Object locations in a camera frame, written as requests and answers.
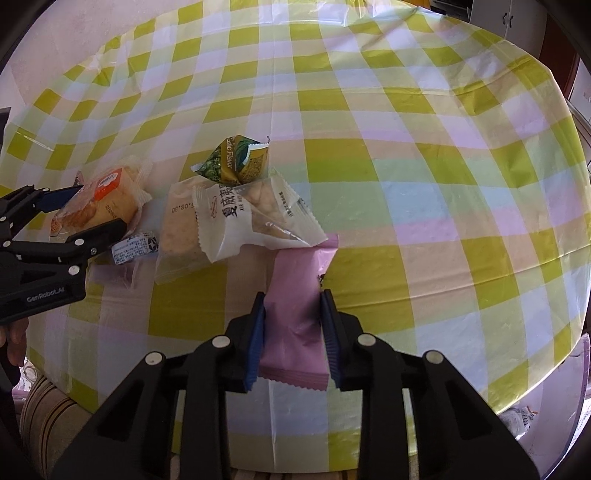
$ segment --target clear plastic wrapper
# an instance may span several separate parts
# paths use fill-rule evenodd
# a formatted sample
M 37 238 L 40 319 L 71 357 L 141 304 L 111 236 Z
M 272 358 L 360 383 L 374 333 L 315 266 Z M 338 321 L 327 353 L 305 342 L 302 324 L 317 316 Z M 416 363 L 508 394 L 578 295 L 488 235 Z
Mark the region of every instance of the clear plastic wrapper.
M 328 239 L 312 212 L 276 171 L 230 188 L 194 189 L 199 243 L 210 262 L 238 255 L 245 244 L 271 250 L 314 247 Z
M 160 232 L 155 282 L 167 283 L 210 265 L 199 245 L 199 224 L 193 205 L 193 189 L 214 182 L 192 177 L 174 183 L 168 191 Z
M 128 157 L 94 176 L 51 221 L 50 239 L 64 242 L 70 235 L 121 218 L 132 233 L 141 210 L 152 197 L 144 190 L 152 162 Z

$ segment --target green and white tablecloth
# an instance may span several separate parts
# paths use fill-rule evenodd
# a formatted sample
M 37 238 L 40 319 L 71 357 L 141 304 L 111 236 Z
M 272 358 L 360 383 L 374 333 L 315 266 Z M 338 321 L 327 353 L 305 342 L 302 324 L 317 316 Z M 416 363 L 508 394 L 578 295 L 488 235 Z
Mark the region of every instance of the green and white tablecloth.
M 204 0 L 139 25 L 7 128 L 0 194 L 136 154 L 155 162 L 141 228 L 158 231 L 169 185 L 235 134 L 269 136 L 272 166 L 338 234 L 324 285 L 367 331 L 443 351 L 497 411 L 569 354 L 591 257 L 566 103 L 522 50 L 395 0 Z M 157 286 L 144 258 L 133 288 L 102 271 L 86 300 L 32 319 L 30 357 L 94 410 L 147 352 L 186 353 L 247 312 L 264 264 L 254 248 Z M 259 380 L 229 399 L 233 464 L 354 468 L 359 405 Z

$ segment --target plastic bag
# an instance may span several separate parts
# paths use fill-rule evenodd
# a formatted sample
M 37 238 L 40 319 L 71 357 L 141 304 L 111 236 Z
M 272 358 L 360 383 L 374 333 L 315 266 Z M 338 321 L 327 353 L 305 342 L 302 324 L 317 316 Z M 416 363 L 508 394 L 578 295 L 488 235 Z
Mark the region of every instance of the plastic bag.
M 336 237 L 314 248 L 280 251 L 265 296 L 265 345 L 259 376 L 326 390 L 329 366 L 320 316 L 320 281 L 337 251 Z
M 54 216 L 50 239 L 65 242 L 70 235 L 117 218 L 127 223 L 129 235 L 143 205 L 152 199 L 143 190 L 151 170 L 152 162 L 128 157 L 94 176 Z
M 210 265 L 199 245 L 193 189 L 213 185 L 214 182 L 203 177 L 192 177 L 171 185 L 160 232 L 155 276 L 157 284 L 176 280 Z
M 201 164 L 191 167 L 203 177 L 235 186 L 267 176 L 269 144 L 236 135 L 220 143 Z
M 194 189 L 199 242 L 210 262 L 238 255 L 245 244 L 271 250 L 314 247 L 328 237 L 279 173 L 239 187 Z

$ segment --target pink wrapper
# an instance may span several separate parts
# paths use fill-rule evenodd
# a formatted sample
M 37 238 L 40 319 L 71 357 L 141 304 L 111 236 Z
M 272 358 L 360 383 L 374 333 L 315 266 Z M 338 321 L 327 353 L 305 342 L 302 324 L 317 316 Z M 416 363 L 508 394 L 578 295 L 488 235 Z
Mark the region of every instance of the pink wrapper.
M 280 250 L 265 297 L 265 346 L 259 375 L 296 387 L 326 390 L 329 367 L 319 322 L 319 276 L 338 247 L 331 238 L 313 248 Z

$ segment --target table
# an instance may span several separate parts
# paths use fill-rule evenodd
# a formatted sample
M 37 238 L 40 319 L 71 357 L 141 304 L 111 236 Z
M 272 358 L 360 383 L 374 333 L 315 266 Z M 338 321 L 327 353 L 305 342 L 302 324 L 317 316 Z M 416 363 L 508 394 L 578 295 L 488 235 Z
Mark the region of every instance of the table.
M 402 2 L 205 0 L 138 25 L 15 117 L 0 194 L 133 153 L 155 162 L 141 228 L 158 231 L 169 185 L 237 133 L 269 135 L 272 165 L 338 234 L 324 286 L 367 331 L 443 351 L 497 411 L 575 345 L 590 186 L 558 87 L 506 41 Z M 158 286 L 144 258 L 133 289 L 91 282 L 33 318 L 30 358 L 95 410 L 147 352 L 186 353 L 248 311 L 266 261 L 252 249 Z M 359 395 L 260 380 L 228 402 L 234 466 L 355 467 Z

